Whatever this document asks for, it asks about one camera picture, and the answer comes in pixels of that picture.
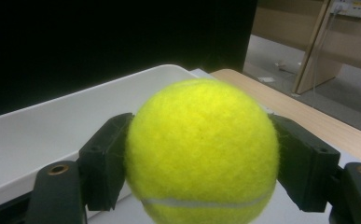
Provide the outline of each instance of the fuzzy felt surface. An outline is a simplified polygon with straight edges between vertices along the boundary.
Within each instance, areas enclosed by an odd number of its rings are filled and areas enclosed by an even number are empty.
[[[266,112],[207,78],[176,82],[147,100],[125,152],[132,193],[157,223],[249,222],[271,197],[278,163]]]

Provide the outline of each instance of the wooden table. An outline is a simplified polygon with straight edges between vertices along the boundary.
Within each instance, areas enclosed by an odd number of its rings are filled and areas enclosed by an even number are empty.
[[[361,160],[360,130],[236,71],[223,69],[211,75],[233,84],[278,115],[294,120],[331,146]]]

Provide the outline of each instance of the cable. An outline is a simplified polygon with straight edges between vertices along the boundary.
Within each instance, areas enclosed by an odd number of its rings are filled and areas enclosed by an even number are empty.
[[[317,82],[317,68],[318,68],[318,62],[319,62],[319,56],[320,56],[320,52],[323,49],[323,46],[325,44],[326,41],[326,35],[327,33],[331,30],[332,28],[332,24],[334,23],[335,17],[338,15],[339,12],[342,11],[342,6],[336,6],[333,12],[333,17],[328,25],[328,28],[326,29],[323,38],[322,38],[322,44],[320,45],[320,47],[317,50],[316,53],[316,58],[315,58],[315,62],[313,64],[313,103],[312,103],[312,108],[314,108],[314,104],[316,103],[316,82]]]

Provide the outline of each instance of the floor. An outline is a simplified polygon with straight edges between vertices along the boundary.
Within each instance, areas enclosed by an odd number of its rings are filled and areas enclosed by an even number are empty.
[[[303,51],[252,36],[243,72],[361,130],[361,69],[345,64],[335,78],[297,95],[291,89],[302,57]]]

